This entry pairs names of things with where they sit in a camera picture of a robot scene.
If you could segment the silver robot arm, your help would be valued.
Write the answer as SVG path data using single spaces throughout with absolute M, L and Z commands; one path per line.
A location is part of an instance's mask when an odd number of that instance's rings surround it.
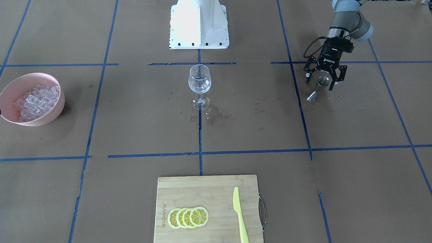
M 314 53 L 306 56 L 307 62 L 304 66 L 306 72 L 306 83 L 310 82 L 313 72 L 321 71 L 330 74 L 331 82 L 329 90 L 335 83 L 344 81 L 347 65 L 340 65 L 341 56 L 344 52 L 352 53 L 354 46 L 352 39 L 365 41 L 370 39 L 374 32 L 372 24 L 366 20 L 360 11 L 365 0 L 333 0 L 332 8 L 334 16 L 326 36 L 318 37 L 307 47 L 307 50 L 316 41 L 325 40 L 318 48 L 318 57 Z

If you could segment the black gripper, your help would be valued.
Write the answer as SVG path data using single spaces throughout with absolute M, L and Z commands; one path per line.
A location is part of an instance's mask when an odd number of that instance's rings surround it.
M 323 45 L 318 48 L 314 53 L 306 56 L 309 48 L 318 40 L 324 39 Z M 303 70 L 306 73 L 306 84 L 309 84 L 312 77 L 312 73 L 315 71 L 324 71 L 329 73 L 332 81 L 329 85 L 329 91 L 333 90 L 336 82 L 344 81 L 347 73 L 347 65 L 340 65 L 341 56 L 345 53 L 351 53 L 354 49 L 353 43 L 351 42 L 351 36 L 347 35 L 344 37 L 325 37 L 321 36 L 314 40 L 307 49 L 304 51 L 304 58 L 307 58 L 307 62 L 304 65 Z

